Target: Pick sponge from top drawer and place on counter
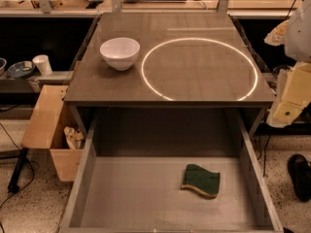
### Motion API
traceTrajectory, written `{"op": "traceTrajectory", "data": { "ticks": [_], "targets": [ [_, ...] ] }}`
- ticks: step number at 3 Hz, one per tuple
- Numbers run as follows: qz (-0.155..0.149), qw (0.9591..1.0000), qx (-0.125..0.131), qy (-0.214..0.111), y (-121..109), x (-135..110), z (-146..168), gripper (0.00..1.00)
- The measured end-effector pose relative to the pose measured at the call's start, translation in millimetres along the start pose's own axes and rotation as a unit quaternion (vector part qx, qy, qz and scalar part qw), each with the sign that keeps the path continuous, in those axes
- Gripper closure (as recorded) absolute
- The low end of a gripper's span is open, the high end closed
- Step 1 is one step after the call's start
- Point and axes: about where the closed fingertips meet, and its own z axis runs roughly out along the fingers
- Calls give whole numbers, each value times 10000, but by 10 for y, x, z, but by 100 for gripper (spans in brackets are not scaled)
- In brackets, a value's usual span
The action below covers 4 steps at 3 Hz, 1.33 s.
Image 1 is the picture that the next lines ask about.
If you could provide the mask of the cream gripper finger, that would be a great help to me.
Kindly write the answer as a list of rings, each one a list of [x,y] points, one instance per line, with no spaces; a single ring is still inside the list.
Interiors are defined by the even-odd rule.
[[[281,70],[276,85],[276,98],[269,109],[267,124],[276,128],[291,125],[311,103],[311,64],[297,62]]]
[[[284,44],[288,20],[285,20],[273,28],[264,38],[264,42],[270,46],[280,46]]]

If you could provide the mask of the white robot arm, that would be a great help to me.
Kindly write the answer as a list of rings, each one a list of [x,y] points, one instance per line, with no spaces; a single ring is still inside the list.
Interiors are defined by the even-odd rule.
[[[284,46],[285,55],[296,61],[277,78],[277,97],[267,124],[283,128],[291,125],[311,103],[311,0],[303,0],[289,19],[264,38],[270,46]]]

